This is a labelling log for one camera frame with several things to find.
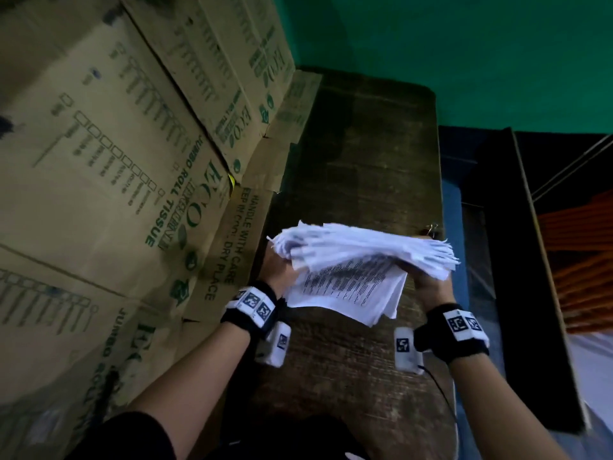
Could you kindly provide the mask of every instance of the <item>forearm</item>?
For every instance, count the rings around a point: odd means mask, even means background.
[[[177,459],[186,458],[248,346],[248,332],[222,323],[128,409],[157,419],[168,434]]]
[[[456,358],[449,370],[485,460],[568,460],[487,355]]]

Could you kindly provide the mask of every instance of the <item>wooden table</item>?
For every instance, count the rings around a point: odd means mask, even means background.
[[[412,84],[326,72],[286,176],[266,235],[299,220],[402,235],[442,225],[434,94]],[[455,424],[436,385],[426,375],[394,368],[394,328],[424,322],[411,280],[398,318],[382,317],[373,328],[318,308],[289,310],[286,319],[292,336],[284,366],[257,371],[246,413],[237,392],[229,393],[236,402],[231,405],[242,407],[242,423],[328,413],[349,426],[373,459],[454,458]],[[432,355],[425,364],[452,401],[446,366]],[[234,382],[252,378],[243,372]]]

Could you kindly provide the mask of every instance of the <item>wrist strap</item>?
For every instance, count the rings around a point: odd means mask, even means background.
[[[257,287],[243,287],[226,305],[221,322],[228,321],[249,332],[251,337],[260,339],[274,325],[276,311],[277,307],[268,294]]]
[[[414,346],[449,364],[459,357],[489,355],[489,338],[470,311],[457,303],[445,303],[426,313],[428,321],[415,330]]]

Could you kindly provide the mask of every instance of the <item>hand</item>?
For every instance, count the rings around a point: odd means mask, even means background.
[[[451,273],[449,273],[447,279],[440,281],[412,264],[398,262],[398,266],[413,278],[415,293],[424,313],[428,313],[428,311],[444,303],[456,303],[453,286],[451,285]]]
[[[268,284],[278,299],[287,289],[295,284],[299,275],[300,272],[292,268],[292,262],[277,255],[272,242],[269,242],[266,246],[264,261],[257,278]]]

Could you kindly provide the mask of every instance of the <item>cardboard box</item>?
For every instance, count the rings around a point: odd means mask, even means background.
[[[247,284],[272,195],[236,188],[187,303],[186,319],[216,326],[226,303]]]
[[[0,31],[0,243],[180,313],[231,182],[172,82],[117,0],[27,0]]]
[[[0,248],[0,451],[61,459],[172,364],[179,319]]]
[[[313,109],[321,74],[296,70],[266,138],[256,147],[242,184],[279,192],[292,143],[298,143]]]
[[[197,0],[122,0],[237,181],[266,130]]]
[[[275,117],[295,71],[273,0],[199,0],[248,100],[262,134]]]

